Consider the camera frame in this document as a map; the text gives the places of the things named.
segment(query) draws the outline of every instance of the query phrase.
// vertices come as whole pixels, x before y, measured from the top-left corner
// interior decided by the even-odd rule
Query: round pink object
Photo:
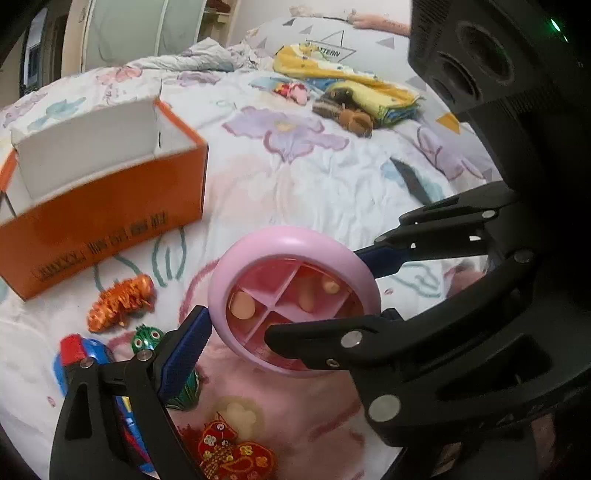
[[[235,297],[239,291],[247,296]],[[248,296],[255,308],[245,319],[244,312],[252,313]],[[238,316],[232,313],[238,313],[235,298],[248,300]],[[381,311],[377,283],[357,255],[329,236],[293,226],[265,228],[232,245],[212,274],[207,302],[217,334],[231,350],[292,377],[326,371],[309,370],[271,351],[264,342],[269,326]]]

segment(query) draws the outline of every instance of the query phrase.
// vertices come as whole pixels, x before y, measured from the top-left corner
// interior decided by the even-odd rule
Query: orange box
[[[13,131],[12,145],[0,170],[0,275],[25,300],[202,217],[207,143],[159,99]]]

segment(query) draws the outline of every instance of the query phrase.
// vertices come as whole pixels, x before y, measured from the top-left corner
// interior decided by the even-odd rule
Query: green beetle toy
[[[156,345],[164,337],[162,330],[156,327],[140,325],[135,329],[135,335],[131,339],[131,349],[134,353],[145,348],[154,350]],[[171,398],[166,406],[175,410],[190,410],[199,400],[199,376],[195,370],[189,375],[181,393]]]

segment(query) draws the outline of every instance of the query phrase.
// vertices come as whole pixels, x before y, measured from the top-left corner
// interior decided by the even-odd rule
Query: floral bedsheet
[[[269,75],[99,69],[61,79],[0,113],[6,148],[10,129],[27,135],[94,108],[160,92],[210,148],[202,221],[121,252],[26,303],[0,281],[0,423],[42,479],[48,478],[63,401],[51,369],[63,336],[96,338],[117,359],[130,358],[135,327],[174,329],[194,304],[206,302],[217,259],[240,237],[267,225],[305,226],[351,249],[369,245],[396,227],[399,215],[419,206],[391,157],[415,169],[433,200],[483,182],[469,162],[446,154],[419,124],[357,138],[309,106],[251,86]],[[458,262],[412,262],[380,279],[383,308],[395,306],[409,318],[443,300],[445,273]],[[99,292],[116,278],[140,272],[154,279],[154,313],[127,328],[89,334],[86,312]],[[279,480],[379,478],[398,452],[365,423],[344,372],[313,380],[267,374],[234,355],[215,334],[197,369],[203,380],[199,404],[173,413],[173,420],[202,427],[219,411],[244,438],[275,451]]]

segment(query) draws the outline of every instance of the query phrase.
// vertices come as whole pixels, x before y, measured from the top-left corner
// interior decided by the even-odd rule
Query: brown plush toy
[[[348,108],[343,109],[339,115],[339,125],[345,130],[353,132],[358,137],[371,137],[374,123],[365,112],[355,112]]]
[[[334,120],[345,130],[353,132],[358,137],[371,137],[374,123],[365,112],[345,108],[327,96],[316,100],[312,105],[312,111],[324,118]]]

